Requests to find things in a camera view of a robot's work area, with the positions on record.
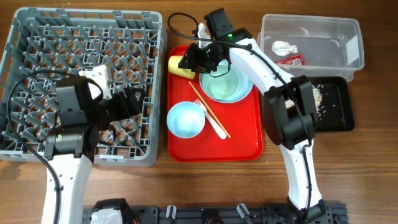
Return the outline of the yellow plastic cup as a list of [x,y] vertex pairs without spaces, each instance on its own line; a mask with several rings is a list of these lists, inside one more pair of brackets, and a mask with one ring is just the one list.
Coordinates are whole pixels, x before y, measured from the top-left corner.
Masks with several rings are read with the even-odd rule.
[[188,78],[188,79],[191,79],[191,80],[194,79],[195,75],[196,75],[195,72],[192,72],[189,69],[179,68],[178,67],[178,64],[179,64],[179,62],[181,61],[182,58],[183,58],[182,55],[171,56],[169,58],[169,61],[168,61],[168,71],[170,73],[173,73],[174,75],[178,75],[180,77]]

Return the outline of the light green bowl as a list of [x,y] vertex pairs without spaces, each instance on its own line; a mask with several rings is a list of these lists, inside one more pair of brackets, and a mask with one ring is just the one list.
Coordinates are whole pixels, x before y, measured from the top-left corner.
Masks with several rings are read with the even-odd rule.
[[239,88],[239,75],[229,68],[228,62],[220,63],[217,71],[200,74],[200,85],[211,98],[221,101],[233,96]]

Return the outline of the light blue small bowl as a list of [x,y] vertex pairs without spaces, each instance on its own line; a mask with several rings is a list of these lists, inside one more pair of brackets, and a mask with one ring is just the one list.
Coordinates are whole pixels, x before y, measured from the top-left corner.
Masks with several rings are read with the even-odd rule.
[[191,101],[179,102],[167,114],[167,127],[176,137],[189,139],[197,136],[205,126],[205,115]]

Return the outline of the white napkin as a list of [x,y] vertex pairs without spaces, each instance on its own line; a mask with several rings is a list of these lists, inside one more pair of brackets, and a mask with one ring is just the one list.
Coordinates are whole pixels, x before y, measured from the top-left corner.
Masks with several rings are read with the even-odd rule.
[[277,40],[273,42],[271,50],[280,57],[287,56],[289,54],[296,54],[298,48],[296,45],[290,45],[288,42]]

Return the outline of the red sauce packet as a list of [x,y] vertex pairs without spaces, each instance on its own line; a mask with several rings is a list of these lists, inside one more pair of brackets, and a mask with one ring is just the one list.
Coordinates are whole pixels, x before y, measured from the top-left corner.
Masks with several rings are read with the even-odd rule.
[[277,61],[276,64],[281,65],[305,65],[302,54],[296,54],[283,60]]

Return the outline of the rice and peanut shells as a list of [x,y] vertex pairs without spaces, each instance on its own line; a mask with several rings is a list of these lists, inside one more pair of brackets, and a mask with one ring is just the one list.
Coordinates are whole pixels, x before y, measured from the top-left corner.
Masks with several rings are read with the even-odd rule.
[[332,97],[331,93],[327,93],[327,90],[332,90],[332,86],[326,84],[317,84],[312,86],[313,96],[315,100],[315,106],[317,109],[317,115],[319,120],[326,120],[326,115],[331,115],[332,110],[340,108],[337,103],[327,103],[327,97]]

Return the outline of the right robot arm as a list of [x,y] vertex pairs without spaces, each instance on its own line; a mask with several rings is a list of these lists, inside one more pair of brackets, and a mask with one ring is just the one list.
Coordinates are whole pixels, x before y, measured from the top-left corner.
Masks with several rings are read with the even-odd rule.
[[318,125],[312,83],[277,66],[245,28],[235,29],[223,8],[204,17],[209,37],[193,31],[180,68],[197,73],[216,71],[226,60],[243,71],[264,97],[266,133],[280,148],[289,181],[288,202],[303,221],[323,211],[313,165],[313,143]]

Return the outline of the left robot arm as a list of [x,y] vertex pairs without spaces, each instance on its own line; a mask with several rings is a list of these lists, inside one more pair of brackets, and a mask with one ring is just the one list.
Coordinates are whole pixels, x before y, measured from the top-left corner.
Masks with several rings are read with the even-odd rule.
[[49,131],[44,157],[50,164],[42,223],[79,223],[87,181],[94,163],[100,132],[111,129],[113,121],[136,116],[142,111],[145,90],[127,87],[105,99],[92,97],[83,76],[57,82],[60,126]]

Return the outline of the grey dishwasher rack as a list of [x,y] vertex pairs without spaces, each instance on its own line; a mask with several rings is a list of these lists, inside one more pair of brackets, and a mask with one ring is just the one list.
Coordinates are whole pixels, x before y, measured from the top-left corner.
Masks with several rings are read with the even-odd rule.
[[95,162],[155,164],[166,45],[155,11],[18,9],[1,59],[1,158],[35,162],[59,110],[56,82],[67,72],[107,65],[111,95],[127,87],[146,95],[139,115],[101,133]]

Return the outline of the light blue plate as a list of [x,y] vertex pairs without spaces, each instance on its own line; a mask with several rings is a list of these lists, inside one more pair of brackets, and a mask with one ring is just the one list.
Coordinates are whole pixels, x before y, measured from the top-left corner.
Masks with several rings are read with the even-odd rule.
[[236,93],[233,96],[230,96],[226,100],[218,101],[218,100],[215,100],[213,98],[211,98],[211,99],[213,99],[213,100],[215,100],[217,102],[220,102],[220,103],[235,103],[235,102],[241,101],[242,99],[247,97],[248,94],[251,92],[251,90],[252,90],[252,88],[254,86],[253,82],[237,66],[231,65],[231,67],[239,75],[239,88],[238,88],[238,90],[236,91]]

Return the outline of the white plastic fork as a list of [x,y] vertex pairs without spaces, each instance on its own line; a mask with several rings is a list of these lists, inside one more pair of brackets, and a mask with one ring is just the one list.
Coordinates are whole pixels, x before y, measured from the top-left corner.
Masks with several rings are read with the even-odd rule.
[[209,121],[209,123],[215,130],[216,134],[220,137],[220,139],[226,139],[227,137],[226,133],[222,130],[220,125],[210,116],[210,114],[207,112],[207,108],[205,107],[205,105],[199,99],[196,99],[194,101],[194,104],[198,105],[200,109],[203,111],[206,119]]

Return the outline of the red plastic tray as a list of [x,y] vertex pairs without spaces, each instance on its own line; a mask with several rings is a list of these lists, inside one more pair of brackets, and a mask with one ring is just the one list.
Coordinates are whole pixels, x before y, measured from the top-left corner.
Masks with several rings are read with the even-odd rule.
[[206,96],[198,76],[189,80],[169,72],[167,79],[168,110],[182,101],[193,102],[199,93],[231,135],[220,139],[209,122],[197,136],[189,139],[168,132],[168,150],[173,159],[179,162],[250,161],[262,154],[264,135],[259,91],[255,86],[241,101],[219,103]]

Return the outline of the clear plastic bin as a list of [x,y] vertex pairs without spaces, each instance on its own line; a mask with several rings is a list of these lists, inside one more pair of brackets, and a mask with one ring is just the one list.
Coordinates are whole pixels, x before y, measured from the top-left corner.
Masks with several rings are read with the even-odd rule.
[[299,77],[343,77],[347,82],[364,67],[364,49],[359,22],[322,16],[266,14],[257,44],[274,62],[285,59],[272,50],[275,41],[297,47],[303,65],[281,65]]

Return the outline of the black plastic tray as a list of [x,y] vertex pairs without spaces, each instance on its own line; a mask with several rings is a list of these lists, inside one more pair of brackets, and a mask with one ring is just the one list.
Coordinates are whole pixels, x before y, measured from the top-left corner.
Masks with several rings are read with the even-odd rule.
[[311,77],[321,97],[317,132],[352,131],[355,127],[348,84],[342,77]]

